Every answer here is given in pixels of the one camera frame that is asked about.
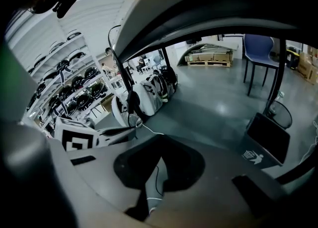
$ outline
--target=storage rack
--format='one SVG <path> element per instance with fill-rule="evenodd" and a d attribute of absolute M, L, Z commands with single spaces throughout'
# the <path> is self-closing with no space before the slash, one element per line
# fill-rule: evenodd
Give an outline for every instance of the storage rack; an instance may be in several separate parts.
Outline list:
<path fill-rule="evenodd" d="M 87 109 L 81 112 L 83 115 L 79 115 L 79 119 L 82 119 L 85 114 L 88 114 L 89 111 L 95 107 L 97 104 L 99 104 L 103 99 L 109 97 L 111 94 L 118 95 L 119 93 L 125 91 L 124 85 L 122 84 L 122 87 L 120 89 L 115 89 L 112 86 L 112 83 L 115 81 L 121 80 L 121 76 L 116 76 L 115 78 L 109 79 L 108 76 L 104 73 L 104 71 L 101 68 L 101 65 L 98 62 L 98 59 L 95 55 L 93 55 L 84 38 L 84 35 L 78 35 L 75 38 L 67 41 L 65 44 L 61 45 L 59 48 L 57 48 L 54 52 L 49 54 L 31 73 L 32 78 L 40 84 L 43 78 L 43 75 L 45 72 L 47 72 L 50 69 L 56 69 L 57 64 L 67 59 L 68 55 L 72 53 L 75 50 L 80 50 L 81 52 L 84 52 L 86 55 L 82 58 L 78 59 L 73 65 L 68 66 L 69 69 L 72 69 L 72 73 L 68 73 L 64 71 L 65 76 L 65 82 L 71 81 L 74 77 L 78 75 L 79 72 L 84 71 L 85 69 L 96 66 L 97 69 L 100 71 L 100 74 L 98 74 L 96 77 L 90 79 L 88 82 L 86 82 L 83 85 L 83 88 L 77 90 L 76 92 L 72 93 L 66 100 L 63 101 L 63 103 L 66 105 L 69 103 L 74 97 L 79 95 L 83 90 L 85 90 L 86 87 L 90 86 L 94 82 L 98 81 L 99 79 L 103 79 L 107 86 L 107 93 L 106 96 L 103 98 L 99 98 L 95 100 L 92 105 L 90 105 Z M 30 109 L 25 113 L 24 117 L 25 119 L 30 119 L 33 121 L 35 118 L 38 117 L 40 112 L 42 112 L 43 108 L 46 104 L 48 104 L 49 100 L 63 87 L 60 75 L 57 75 L 54 79 L 52 79 L 45 87 L 45 89 L 41 92 L 40 98 L 36 99 L 35 102 L 32 104 Z M 57 108 L 58 111 L 62 110 L 62 106 L 60 105 Z M 44 124 L 39 128 L 40 130 L 44 130 L 45 127 L 51 122 L 52 117 L 49 116 L 46 121 L 44 121 Z"/>

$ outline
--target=metal pole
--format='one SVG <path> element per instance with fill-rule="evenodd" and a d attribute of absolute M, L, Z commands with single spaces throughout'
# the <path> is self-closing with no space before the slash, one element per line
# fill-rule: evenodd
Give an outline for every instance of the metal pole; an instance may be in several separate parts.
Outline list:
<path fill-rule="evenodd" d="M 129 81 L 129 77 L 127 75 L 127 72 L 124 69 L 123 64 L 120 63 L 116 57 L 115 57 L 115 61 L 116 61 L 118 71 L 121 74 L 121 78 L 123 79 L 123 82 L 124 82 L 124 85 L 126 86 L 127 91 L 132 90 L 132 87 L 131 87 L 130 81 Z"/>
<path fill-rule="evenodd" d="M 269 100 L 267 102 L 267 105 L 265 107 L 263 114 L 267 113 L 269 107 L 273 103 L 273 100 L 275 100 L 275 98 L 278 95 L 278 91 L 280 89 L 280 86 L 281 86 L 282 80 L 283 80 L 285 62 L 286 62 L 286 40 L 280 39 L 279 65 L 278 65 L 278 69 L 277 69 L 278 72 L 277 72 L 276 82 L 273 83 L 273 84 L 275 84 L 274 90 L 272 92 L 271 97 L 269 97 Z"/>
<path fill-rule="evenodd" d="M 126 74 L 127 74 L 127 76 L 128 76 L 128 80 L 129 80 L 131 86 L 134 85 L 134 84 L 135 84 L 135 83 L 134 83 L 134 79 L 133 79 L 133 77 L 132 77 L 132 75 L 131 75 L 131 73 L 130 73 L 130 71 L 129 71 L 129 66 L 127 66 L 127 67 L 125 68 L 125 72 L 126 72 Z"/>
<path fill-rule="evenodd" d="M 163 58 L 165 60 L 165 64 L 167 65 L 167 68 L 169 70 L 171 68 L 171 65 L 170 65 L 170 62 L 169 62 L 167 50 L 165 49 L 165 47 L 162 47 L 161 50 L 162 50 Z"/>

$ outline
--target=gray floor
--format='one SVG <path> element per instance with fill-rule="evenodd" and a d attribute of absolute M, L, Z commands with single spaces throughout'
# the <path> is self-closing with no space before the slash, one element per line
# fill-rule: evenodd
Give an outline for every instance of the gray floor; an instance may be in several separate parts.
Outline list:
<path fill-rule="evenodd" d="M 263 111 L 274 77 L 274 70 L 269 69 L 262 87 L 265 68 L 256 67 L 253 88 L 247 96 L 251 67 L 246 83 L 243 83 L 244 70 L 245 60 L 235 60 L 231 68 L 175 68 L 179 79 L 177 92 L 146 125 L 156 132 L 233 150 L 249 120 Z M 313 120 L 318 115 L 317 86 L 289 68 L 285 68 L 280 90 L 285 93 L 283 103 L 292 114 L 293 125 L 287 130 L 291 140 L 284 165 L 266 169 L 273 177 L 295 167 L 314 143 Z M 99 128 L 108 126 L 119 126 L 112 115 L 98 124 Z M 138 137 L 148 134 L 151 132 L 145 128 L 137 131 Z"/>

